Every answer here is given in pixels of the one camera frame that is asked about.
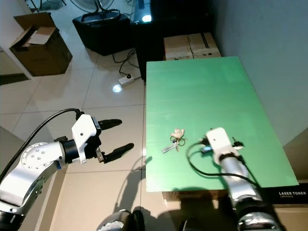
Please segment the open cardboard box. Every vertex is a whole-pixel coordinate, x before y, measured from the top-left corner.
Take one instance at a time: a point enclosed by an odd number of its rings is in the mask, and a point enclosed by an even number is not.
[[[65,73],[72,54],[48,13],[15,16],[24,29],[10,47],[33,76]]]

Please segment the gray wall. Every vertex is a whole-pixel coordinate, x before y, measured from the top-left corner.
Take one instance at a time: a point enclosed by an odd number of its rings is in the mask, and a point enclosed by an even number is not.
[[[239,56],[287,144],[308,127],[308,1],[211,1],[221,54]]]

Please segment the keys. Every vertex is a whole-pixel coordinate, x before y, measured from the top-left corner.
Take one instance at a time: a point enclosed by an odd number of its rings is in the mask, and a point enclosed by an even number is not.
[[[178,141],[175,141],[175,142],[173,142],[171,145],[169,145],[168,147],[163,148],[163,149],[162,149],[162,153],[166,153],[166,152],[168,152],[168,151],[170,151],[170,150],[172,150],[172,149],[174,149],[174,148],[177,148],[178,145],[179,145],[179,142],[178,142]]]

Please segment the box flap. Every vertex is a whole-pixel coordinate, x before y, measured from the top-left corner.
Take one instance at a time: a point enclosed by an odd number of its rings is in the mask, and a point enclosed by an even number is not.
[[[33,33],[31,39],[28,43],[32,44],[45,44],[52,33],[54,32],[55,27],[43,27],[41,26],[37,31]]]
[[[40,26],[56,27],[51,16],[46,12],[15,16],[14,19],[24,30],[30,26],[33,26],[36,30]]]
[[[13,44],[11,45],[11,47],[13,47],[16,43],[18,43],[31,29],[31,27],[29,27],[27,30],[25,30],[23,33],[20,34],[20,36],[18,36],[18,38],[13,42]]]

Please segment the robotic arm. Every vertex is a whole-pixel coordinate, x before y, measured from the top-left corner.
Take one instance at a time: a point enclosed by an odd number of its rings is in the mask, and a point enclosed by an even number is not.
[[[284,231],[274,209],[262,198],[260,188],[256,188],[249,181],[249,169],[246,167],[239,152],[243,144],[236,141],[231,144],[226,131],[216,128],[206,133],[205,147],[203,151],[213,151],[214,162],[221,166],[223,179],[229,188],[229,198],[234,212],[238,217],[238,230]]]
[[[97,121],[82,114],[72,127],[73,139],[60,137],[53,143],[36,143],[21,154],[19,164],[0,184],[0,231],[16,231],[41,193],[44,183],[57,170],[75,161],[93,157],[108,163],[134,147],[129,143],[105,155],[100,151],[102,130],[120,125],[121,120]]]

